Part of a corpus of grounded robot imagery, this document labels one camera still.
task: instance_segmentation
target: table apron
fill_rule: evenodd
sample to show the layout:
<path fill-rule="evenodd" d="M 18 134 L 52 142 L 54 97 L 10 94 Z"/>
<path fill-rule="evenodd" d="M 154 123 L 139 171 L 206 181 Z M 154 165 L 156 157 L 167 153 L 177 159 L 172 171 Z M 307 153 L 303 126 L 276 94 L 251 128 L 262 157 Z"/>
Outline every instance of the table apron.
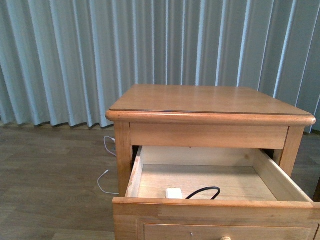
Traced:
<path fill-rule="evenodd" d="M 288 126 L 130 123 L 132 146 L 283 149 Z"/>

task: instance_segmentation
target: table leg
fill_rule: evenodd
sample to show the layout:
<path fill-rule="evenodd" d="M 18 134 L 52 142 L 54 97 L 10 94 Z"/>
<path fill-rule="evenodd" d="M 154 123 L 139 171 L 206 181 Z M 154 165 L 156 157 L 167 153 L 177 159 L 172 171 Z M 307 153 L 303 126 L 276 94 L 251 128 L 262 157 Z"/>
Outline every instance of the table leg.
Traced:
<path fill-rule="evenodd" d="M 119 196 L 126 195 L 131 176 L 132 146 L 130 141 L 129 122 L 115 122 L 115 148 L 118 169 Z"/>
<path fill-rule="evenodd" d="M 279 166 L 289 177 L 294 169 L 304 130 L 304 126 L 289 126 L 288 128 Z"/>

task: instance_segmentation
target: drawer front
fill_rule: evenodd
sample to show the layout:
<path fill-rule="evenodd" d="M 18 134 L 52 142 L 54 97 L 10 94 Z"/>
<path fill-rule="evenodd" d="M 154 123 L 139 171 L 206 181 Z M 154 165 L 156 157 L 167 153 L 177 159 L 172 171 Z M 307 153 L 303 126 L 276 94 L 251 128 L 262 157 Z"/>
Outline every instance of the drawer front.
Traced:
<path fill-rule="evenodd" d="M 320 221 L 310 202 L 130 197 L 113 199 L 113 216 L 117 240 L 314 240 Z"/>
<path fill-rule="evenodd" d="M 305 227 L 145 224 L 144 240 L 306 240 Z"/>

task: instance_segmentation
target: curtain fold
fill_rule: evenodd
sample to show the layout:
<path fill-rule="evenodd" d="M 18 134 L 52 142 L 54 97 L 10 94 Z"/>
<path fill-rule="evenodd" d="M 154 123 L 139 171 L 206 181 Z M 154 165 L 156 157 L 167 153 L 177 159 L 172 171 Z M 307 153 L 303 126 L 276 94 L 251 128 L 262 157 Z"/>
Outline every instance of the curtain fold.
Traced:
<path fill-rule="evenodd" d="M 319 8 L 320 0 L 2 0 L 1 121 L 105 127 L 106 110 L 133 84 L 250 87 L 320 118 Z"/>

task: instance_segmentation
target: open drawer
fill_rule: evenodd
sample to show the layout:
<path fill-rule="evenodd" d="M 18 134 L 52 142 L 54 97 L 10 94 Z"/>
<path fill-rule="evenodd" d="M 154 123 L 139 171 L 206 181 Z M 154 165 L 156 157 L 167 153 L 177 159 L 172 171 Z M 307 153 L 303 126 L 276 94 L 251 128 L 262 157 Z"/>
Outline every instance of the open drawer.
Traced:
<path fill-rule="evenodd" d="M 261 150 L 144 146 L 113 215 L 118 240 L 313 240 L 320 206 Z"/>

